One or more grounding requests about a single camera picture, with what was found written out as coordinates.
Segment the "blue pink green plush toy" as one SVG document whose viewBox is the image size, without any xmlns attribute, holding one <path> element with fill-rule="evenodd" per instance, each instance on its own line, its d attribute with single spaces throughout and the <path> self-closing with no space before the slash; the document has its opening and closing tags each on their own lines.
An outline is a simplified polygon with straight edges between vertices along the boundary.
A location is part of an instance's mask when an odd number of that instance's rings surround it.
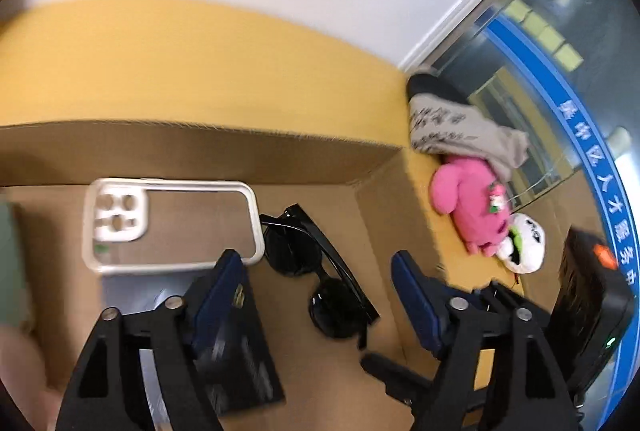
<svg viewBox="0 0 640 431">
<path fill-rule="evenodd" d="M 50 389 L 40 347 L 32 336 L 32 296 L 14 210 L 1 203 L 1 383 L 34 430 L 53 430 L 60 395 Z"/>
</svg>

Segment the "black sunglasses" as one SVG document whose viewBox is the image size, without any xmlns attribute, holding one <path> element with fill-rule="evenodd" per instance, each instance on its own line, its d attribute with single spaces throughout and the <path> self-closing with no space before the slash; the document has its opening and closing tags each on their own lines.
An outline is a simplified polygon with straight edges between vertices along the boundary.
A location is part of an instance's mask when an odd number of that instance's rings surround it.
<svg viewBox="0 0 640 431">
<path fill-rule="evenodd" d="M 355 339 L 357 349 L 366 350 L 369 328 L 380 314 L 328 236 L 299 204 L 277 217 L 261 214 L 259 221 L 271 269 L 287 277 L 318 278 L 308 301 L 314 327 L 332 340 Z"/>
</svg>

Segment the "black charger box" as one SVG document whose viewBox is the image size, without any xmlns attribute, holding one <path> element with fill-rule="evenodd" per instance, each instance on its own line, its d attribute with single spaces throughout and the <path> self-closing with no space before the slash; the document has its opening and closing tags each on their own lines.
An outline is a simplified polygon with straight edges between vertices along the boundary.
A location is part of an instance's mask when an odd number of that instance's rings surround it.
<svg viewBox="0 0 640 431">
<path fill-rule="evenodd" d="M 219 417 L 285 401 L 248 275 L 217 335 L 198 351 L 195 369 Z"/>
</svg>

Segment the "white clear phone case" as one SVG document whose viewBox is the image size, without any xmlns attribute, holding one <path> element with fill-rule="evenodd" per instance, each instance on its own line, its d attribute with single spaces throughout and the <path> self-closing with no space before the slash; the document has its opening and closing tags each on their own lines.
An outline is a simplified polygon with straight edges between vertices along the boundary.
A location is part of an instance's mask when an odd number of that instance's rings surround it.
<svg viewBox="0 0 640 431">
<path fill-rule="evenodd" d="M 236 251 L 265 252 L 257 198 L 238 181 L 102 178 L 86 191 L 81 255 L 99 275 L 210 269 Z"/>
</svg>

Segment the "white panda plush toy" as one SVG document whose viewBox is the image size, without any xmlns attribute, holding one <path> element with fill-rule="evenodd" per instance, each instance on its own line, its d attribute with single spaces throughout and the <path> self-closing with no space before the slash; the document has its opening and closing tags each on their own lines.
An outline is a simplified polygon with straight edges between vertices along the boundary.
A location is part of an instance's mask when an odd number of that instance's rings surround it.
<svg viewBox="0 0 640 431">
<path fill-rule="evenodd" d="M 500 243 L 497 258 L 516 275 L 532 274 L 541 268 L 546 253 L 546 233 L 527 214 L 512 214 L 506 238 Z"/>
</svg>

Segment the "brown cardboard box tray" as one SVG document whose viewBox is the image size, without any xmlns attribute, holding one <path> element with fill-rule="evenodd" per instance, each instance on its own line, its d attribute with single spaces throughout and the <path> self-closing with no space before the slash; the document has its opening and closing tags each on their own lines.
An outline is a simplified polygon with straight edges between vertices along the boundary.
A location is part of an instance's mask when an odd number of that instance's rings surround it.
<svg viewBox="0 0 640 431">
<path fill-rule="evenodd" d="M 394 252 L 463 289 L 489 281 L 454 225 L 433 210 L 439 165 L 396 145 L 147 122 L 70 121 L 1 131 L 1 193 L 12 204 L 47 379 L 62 390 L 107 302 L 152 302 L 224 249 L 241 252 L 286 400 L 229 417 L 229 430 L 405 430 L 410 411 L 360 367 L 356 345 L 323 337 L 306 312 L 312 279 L 286 278 L 259 258 L 250 208 L 301 206 L 340 251 L 380 319 L 369 344 L 431 375 L 390 282 Z M 95 243 L 85 218 L 102 178 L 235 181 L 240 193 L 153 193 L 130 243 Z"/>
</svg>

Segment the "grey printed cloth bag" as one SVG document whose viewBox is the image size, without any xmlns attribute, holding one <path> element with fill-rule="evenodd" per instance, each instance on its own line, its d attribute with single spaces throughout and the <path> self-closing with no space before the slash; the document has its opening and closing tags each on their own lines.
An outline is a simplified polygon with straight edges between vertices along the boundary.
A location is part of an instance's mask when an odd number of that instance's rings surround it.
<svg viewBox="0 0 640 431">
<path fill-rule="evenodd" d="M 489 119 L 444 79 L 430 73 L 413 74 L 406 93 L 414 150 L 484 159 L 503 182 L 510 181 L 512 172 L 525 164 L 528 134 Z"/>
</svg>

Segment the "yellow sticky notes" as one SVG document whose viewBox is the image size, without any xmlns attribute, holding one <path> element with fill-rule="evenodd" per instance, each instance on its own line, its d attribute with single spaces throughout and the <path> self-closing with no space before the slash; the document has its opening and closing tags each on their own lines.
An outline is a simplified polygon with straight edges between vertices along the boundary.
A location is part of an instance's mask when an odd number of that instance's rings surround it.
<svg viewBox="0 0 640 431">
<path fill-rule="evenodd" d="M 567 72 L 574 72 L 584 62 L 584 58 L 560 32 L 524 1 L 512 0 L 503 13 L 551 54 Z"/>
</svg>

